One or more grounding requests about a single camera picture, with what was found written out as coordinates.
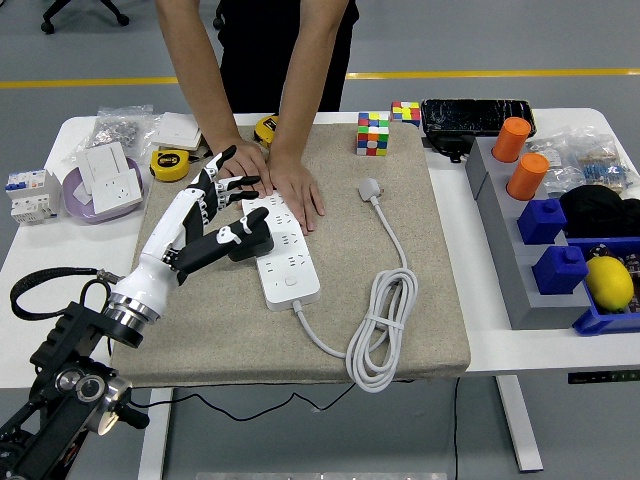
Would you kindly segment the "person's right hand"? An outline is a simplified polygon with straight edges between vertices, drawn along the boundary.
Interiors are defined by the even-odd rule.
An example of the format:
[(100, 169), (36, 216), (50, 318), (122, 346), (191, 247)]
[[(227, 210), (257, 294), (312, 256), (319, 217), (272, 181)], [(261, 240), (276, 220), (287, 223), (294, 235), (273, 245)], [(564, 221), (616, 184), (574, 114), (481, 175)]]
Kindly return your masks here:
[(269, 169), (262, 150), (256, 144), (248, 142), (239, 136), (220, 138), (209, 144), (215, 154), (226, 150), (232, 145), (236, 147), (236, 153), (220, 167), (218, 177), (259, 176), (260, 180), (249, 186), (249, 189), (257, 191), (260, 197), (271, 195), (274, 187), (270, 179)]

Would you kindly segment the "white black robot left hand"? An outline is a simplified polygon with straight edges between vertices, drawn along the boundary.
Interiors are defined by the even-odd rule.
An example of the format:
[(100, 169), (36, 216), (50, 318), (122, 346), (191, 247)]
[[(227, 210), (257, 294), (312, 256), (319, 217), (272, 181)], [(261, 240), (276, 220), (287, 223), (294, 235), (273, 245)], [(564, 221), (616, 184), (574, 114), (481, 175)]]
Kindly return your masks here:
[(168, 295), (186, 277), (238, 249), (260, 255), (273, 247), (266, 223), (269, 211), (259, 207), (239, 220), (208, 234), (204, 228), (230, 203), (256, 199), (244, 186), (258, 176), (217, 180), (220, 167), (236, 153), (232, 145), (211, 158), (197, 177), (171, 202), (146, 244), (136, 269), (110, 294), (104, 314), (121, 323), (153, 323), (167, 306)]

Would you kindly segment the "person's left hand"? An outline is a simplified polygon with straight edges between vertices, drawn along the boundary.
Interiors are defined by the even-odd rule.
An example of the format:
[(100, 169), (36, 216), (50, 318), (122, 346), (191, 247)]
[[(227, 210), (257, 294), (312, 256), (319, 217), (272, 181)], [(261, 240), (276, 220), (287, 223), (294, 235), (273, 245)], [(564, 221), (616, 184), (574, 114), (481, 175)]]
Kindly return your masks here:
[(299, 155), (272, 152), (267, 162), (268, 180), (307, 235), (316, 230), (317, 219), (325, 215), (325, 206), (317, 182), (302, 164)]

